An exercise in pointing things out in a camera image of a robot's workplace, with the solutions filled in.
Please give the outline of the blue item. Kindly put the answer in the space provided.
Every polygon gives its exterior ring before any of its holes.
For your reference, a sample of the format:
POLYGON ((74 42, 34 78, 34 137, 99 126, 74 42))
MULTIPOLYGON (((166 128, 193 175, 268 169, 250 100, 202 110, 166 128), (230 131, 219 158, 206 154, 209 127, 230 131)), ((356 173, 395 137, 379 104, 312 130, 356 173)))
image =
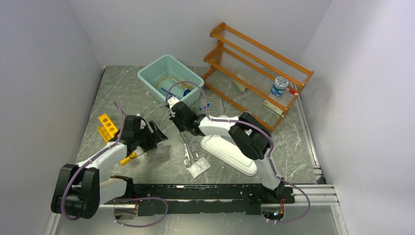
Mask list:
POLYGON ((183 97, 185 97, 186 95, 188 95, 191 91, 192 91, 192 89, 186 89, 186 90, 184 90, 183 97))

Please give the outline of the yellow rubber tubing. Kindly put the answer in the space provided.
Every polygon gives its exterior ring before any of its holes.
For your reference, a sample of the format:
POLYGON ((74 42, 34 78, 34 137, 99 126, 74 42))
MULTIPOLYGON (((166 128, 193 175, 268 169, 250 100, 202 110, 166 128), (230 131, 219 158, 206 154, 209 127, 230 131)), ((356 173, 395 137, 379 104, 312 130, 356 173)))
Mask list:
MULTIPOLYGON (((156 88, 157 89, 160 88, 161 85, 163 83, 165 83, 165 81, 166 82, 171 82, 171 83, 174 84, 174 83, 179 82, 180 80, 178 78, 174 77, 174 76, 168 75, 168 76, 162 77, 161 79, 158 80, 158 82, 156 83, 156 88)), ((193 90, 193 87, 189 84, 181 83, 179 85, 183 88, 183 90, 186 90, 186 89, 192 89, 193 90)))

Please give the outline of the metal crucible tongs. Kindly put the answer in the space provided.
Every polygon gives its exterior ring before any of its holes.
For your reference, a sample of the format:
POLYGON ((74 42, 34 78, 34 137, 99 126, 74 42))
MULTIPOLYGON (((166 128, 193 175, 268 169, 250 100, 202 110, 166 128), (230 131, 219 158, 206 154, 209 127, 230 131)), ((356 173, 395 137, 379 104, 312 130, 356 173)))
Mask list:
POLYGON ((195 151, 191 151, 188 144, 186 131, 180 132, 180 136, 184 142, 184 164, 186 167, 190 167, 193 163, 196 163, 199 160, 199 156, 195 151))

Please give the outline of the small white plastic bag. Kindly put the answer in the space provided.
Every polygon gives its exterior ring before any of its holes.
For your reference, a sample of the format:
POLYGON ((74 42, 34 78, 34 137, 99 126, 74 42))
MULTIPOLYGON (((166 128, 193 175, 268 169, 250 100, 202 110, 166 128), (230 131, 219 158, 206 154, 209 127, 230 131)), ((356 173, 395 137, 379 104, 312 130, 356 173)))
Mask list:
POLYGON ((207 171, 211 165, 206 160, 205 157, 200 158, 196 162, 194 162, 191 166, 187 168, 187 171, 191 174, 193 179, 196 179, 198 176, 200 176, 202 173, 207 171))

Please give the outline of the blue safety glasses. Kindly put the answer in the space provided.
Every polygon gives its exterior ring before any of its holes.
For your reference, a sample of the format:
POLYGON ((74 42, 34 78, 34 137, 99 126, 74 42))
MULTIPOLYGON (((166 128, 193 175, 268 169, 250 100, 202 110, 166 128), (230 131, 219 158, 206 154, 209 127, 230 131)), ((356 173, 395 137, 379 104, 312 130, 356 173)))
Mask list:
POLYGON ((161 89, 163 92, 165 92, 165 93, 167 94, 168 98, 175 97, 175 98, 177 98, 177 99, 181 99, 181 97, 180 97, 180 96, 178 96, 178 95, 176 95, 176 94, 173 94, 173 93, 171 93, 171 92, 168 92, 168 90, 167 90, 167 89, 165 89, 165 88, 163 88, 163 87, 160 87, 160 89, 161 89))

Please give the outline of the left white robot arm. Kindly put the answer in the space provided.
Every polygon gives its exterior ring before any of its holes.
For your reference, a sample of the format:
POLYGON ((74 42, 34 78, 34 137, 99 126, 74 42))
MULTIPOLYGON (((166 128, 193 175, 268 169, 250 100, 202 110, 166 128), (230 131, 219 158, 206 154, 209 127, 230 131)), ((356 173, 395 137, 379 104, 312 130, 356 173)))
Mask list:
POLYGON ((107 145, 78 164, 61 167, 50 209, 69 220, 89 219, 98 207, 113 199, 128 204, 136 197, 133 179, 115 175, 102 181, 103 174, 128 158, 135 150, 143 152, 157 148, 168 137, 151 120, 127 115, 122 128, 107 145))

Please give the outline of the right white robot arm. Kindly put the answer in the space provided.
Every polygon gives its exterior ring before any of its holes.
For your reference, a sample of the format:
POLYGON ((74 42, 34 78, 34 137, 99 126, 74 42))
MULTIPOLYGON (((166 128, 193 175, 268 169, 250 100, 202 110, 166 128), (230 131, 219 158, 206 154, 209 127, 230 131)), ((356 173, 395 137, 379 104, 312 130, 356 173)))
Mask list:
POLYGON ((237 151, 255 163, 268 202, 275 203, 283 196, 285 183, 272 159, 274 143, 271 133, 253 115, 248 112, 238 117, 197 115, 174 97, 166 102, 166 107, 170 110, 169 119, 180 132, 203 137, 216 135, 231 140, 237 151))

